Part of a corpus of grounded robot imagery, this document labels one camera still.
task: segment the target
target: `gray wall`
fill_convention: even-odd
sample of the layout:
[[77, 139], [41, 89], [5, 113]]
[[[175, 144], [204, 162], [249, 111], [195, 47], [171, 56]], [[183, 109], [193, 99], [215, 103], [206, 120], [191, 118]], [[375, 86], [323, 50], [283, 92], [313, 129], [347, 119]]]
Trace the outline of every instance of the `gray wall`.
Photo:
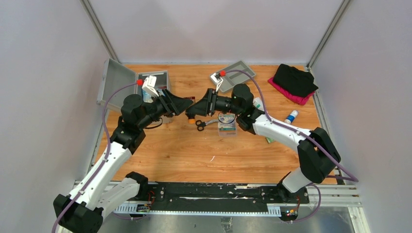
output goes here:
[[412, 1], [354, 0], [313, 71], [371, 231], [410, 232]]
[[50, 232], [90, 161], [108, 56], [78, 0], [5, 0], [0, 15], [0, 232]]
[[342, 0], [91, 0], [128, 63], [305, 63]]

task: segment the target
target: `gray box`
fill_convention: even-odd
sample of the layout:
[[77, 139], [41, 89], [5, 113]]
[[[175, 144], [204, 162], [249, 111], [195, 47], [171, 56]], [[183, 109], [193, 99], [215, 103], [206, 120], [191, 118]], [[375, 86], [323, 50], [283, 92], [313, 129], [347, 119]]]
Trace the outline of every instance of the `gray box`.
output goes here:
[[[166, 87], [171, 90], [171, 84], [169, 80], [169, 74], [167, 71], [156, 71], [136, 74], [131, 69], [123, 66], [115, 60], [109, 58], [104, 63], [103, 78], [100, 84], [99, 93], [97, 95], [97, 104], [104, 105], [109, 97], [118, 89], [131, 84], [136, 83], [138, 79], [145, 79], [149, 75], [155, 75], [156, 88], [162, 89]], [[123, 100], [131, 94], [139, 94], [143, 97], [141, 86], [134, 85], [127, 87], [117, 94], [107, 104], [107, 108], [115, 112], [120, 113], [120, 109], [123, 106]], [[170, 123], [171, 117], [162, 117], [163, 123]]]
[[[238, 61], [236, 63], [233, 63], [229, 65], [228, 67], [221, 69], [221, 70], [228, 71], [232, 69], [240, 69], [242, 71], [245, 71], [246, 73], [250, 74], [252, 78], [256, 76], [256, 73], [243, 61]], [[236, 84], [245, 83], [249, 80], [250, 79], [247, 75], [240, 73], [240, 72], [227, 73], [226, 76], [223, 77], [223, 83], [220, 86], [219, 91], [222, 93], [226, 93], [230, 91]]]

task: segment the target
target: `pink cloth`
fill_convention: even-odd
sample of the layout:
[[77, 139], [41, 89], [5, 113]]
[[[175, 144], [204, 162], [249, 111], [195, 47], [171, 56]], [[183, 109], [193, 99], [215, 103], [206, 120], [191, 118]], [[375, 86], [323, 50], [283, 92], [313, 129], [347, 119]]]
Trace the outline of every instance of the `pink cloth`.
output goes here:
[[300, 97], [300, 96], [294, 96], [291, 93], [289, 93], [287, 90], [283, 89], [279, 85], [275, 84], [273, 82], [273, 77], [268, 80], [268, 83], [270, 83], [276, 90], [278, 90], [280, 93], [282, 93], [286, 98], [292, 100], [293, 102], [300, 104], [300, 105], [305, 105], [306, 102], [308, 102], [309, 98], [313, 96], [315, 92], [310, 93], [306, 97]]

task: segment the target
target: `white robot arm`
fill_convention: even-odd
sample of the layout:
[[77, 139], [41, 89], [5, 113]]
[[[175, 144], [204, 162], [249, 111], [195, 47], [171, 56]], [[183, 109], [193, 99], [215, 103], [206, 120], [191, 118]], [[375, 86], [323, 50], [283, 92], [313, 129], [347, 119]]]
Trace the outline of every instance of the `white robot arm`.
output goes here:
[[321, 145], [340, 162], [341, 158], [329, 135], [322, 128], [301, 129], [268, 117], [264, 111], [253, 106], [253, 94], [246, 84], [238, 84], [231, 97], [219, 96], [215, 89], [208, 89], [203, 98], [186, 110], [186, 116], [193, 119], [196, 115], [212, 116], [215, 111], [234, 113], [236, 122], [244, 131], [272, 138], [296, 151], [300, 167], [287, 174], [278, 184], [279, 193], [285, 199], [310, 183], [321, 183], [334, 169], [335, 164], [316, 146]]
[[137, 94], [125, 98], [118, 126], [110, 137], [110, 150], [106, 148], [92, 170], [67, 196], [59, 194], [55, 198], [56, 216], [62, 216], [59, 225], [76, 233], [97, 232], [109, 213], [123, 202], [147, 195], [148, 179], [135, 172], [126, 175], [120, 184], [106, 193], [103, 191], [118, 169], [135, 153], [145, 138], [144, 129], [148, 125], [162, 116], [179, 115], [193, 103], [168, 90], [153, 96], [151, 103], [143, 102]]

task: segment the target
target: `black cloth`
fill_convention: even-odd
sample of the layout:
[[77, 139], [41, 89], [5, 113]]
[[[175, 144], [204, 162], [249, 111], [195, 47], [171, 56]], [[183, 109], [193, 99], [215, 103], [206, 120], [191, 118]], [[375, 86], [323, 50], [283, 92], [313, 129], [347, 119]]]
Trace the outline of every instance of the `black cloth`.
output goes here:
[[280, 64], [276, 74], [273, 76], [275, 84], [292, 95], [299, 97], [306, 97], [318, 89], [318, 86], [313, 84], [313, 81], [314, 77], [311, 73], [285, 64]]

